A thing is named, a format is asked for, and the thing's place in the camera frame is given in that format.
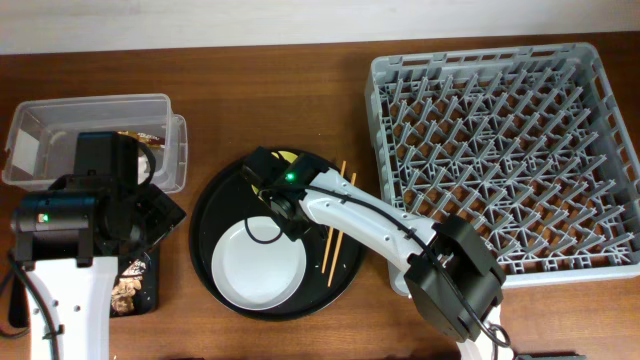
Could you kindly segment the gold snack wrapper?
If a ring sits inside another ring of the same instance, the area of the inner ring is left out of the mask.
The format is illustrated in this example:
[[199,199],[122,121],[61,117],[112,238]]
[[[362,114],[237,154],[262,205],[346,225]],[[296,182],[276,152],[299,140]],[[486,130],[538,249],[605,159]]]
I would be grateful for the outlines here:
[[146,147],[149,150],[161,150],[165,148],[165,139],[150,133],[118,131],[117,134],[127,137],[126,142],[131,144],[135,149]]

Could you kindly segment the grey plate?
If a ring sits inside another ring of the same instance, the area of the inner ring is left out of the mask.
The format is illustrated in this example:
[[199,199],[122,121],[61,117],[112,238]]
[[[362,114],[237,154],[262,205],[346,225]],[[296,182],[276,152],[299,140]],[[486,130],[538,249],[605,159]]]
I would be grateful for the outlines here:
[[214,247],[213,282],[222,297],[250,311],[274,308],[299,288],[307,267],[303,242],[292,241],[266,216],[229,227]]

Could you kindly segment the food scraps and rice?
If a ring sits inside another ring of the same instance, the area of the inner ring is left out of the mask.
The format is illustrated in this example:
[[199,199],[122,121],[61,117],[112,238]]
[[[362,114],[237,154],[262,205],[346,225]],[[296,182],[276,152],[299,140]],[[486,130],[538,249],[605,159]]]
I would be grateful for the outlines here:
[[117,279],[111,292],[111,309],[116,315],[129,315],[134,312],[134,296],[142,289],[146,264],[135,260]]

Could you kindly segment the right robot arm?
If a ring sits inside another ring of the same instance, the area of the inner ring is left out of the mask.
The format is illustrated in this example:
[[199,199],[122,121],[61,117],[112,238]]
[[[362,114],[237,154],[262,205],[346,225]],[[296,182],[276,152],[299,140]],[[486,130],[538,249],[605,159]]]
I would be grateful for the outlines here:
[[506,275],[465,219],[436,222],[399,210],[308,153],[288,161],[259,147],[243,160],[241,174],[287,236],[327,226],[384,257],[421,317],[453,339],[462,358],[515,358],[500,324]]

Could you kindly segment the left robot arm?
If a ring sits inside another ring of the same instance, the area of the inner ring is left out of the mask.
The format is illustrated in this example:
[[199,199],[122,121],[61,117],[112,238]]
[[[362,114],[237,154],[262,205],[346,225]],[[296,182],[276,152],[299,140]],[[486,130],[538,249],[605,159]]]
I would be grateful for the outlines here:
[[9,264],[27,293],[33,359],[106,359],[117,277],[185,219],[139,158],[151,149],[117,132],[84,132],[74,168],[15,209]]

